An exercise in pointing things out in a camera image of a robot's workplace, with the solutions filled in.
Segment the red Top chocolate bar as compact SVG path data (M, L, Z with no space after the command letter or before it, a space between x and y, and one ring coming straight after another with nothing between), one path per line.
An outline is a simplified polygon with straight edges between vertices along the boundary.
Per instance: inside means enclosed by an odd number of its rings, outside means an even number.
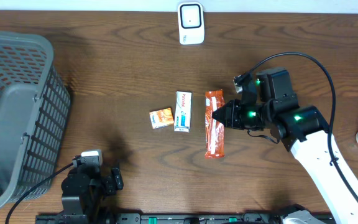
M205 131L206 131L206 159L224 157L224 126L216 121L213 113L225 104L222 90L207 91L205 93Z

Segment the white Panadol box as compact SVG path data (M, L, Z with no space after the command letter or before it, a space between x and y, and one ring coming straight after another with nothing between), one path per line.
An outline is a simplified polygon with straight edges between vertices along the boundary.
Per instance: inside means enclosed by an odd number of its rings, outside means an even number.
M191 124L191 92L178 91L176 92L176 106L174 131L176 132L190 132Z

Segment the orange small packet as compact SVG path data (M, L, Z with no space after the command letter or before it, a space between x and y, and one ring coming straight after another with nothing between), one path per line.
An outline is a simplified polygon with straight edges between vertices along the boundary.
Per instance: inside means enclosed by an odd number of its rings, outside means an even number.
M163 128L174 124L171 108L151 111L149 116L153 129Z

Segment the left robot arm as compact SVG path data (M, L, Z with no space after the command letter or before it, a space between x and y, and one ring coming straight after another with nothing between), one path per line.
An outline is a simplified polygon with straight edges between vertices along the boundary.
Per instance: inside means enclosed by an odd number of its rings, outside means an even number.
M116 216L101 202L124 188L119 164L105 176L99 156L76 156L73 165L61 184L63 211L55 223L115 223Z

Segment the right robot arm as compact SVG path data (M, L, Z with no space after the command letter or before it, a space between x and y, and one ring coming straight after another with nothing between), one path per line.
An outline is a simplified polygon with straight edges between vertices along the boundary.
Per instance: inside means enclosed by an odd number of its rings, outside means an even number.
M358 180L315 106L300 107L284 68L234 79L241 99L228 101L212 117L226 128L269 129L312 178L336 223L358 223Z

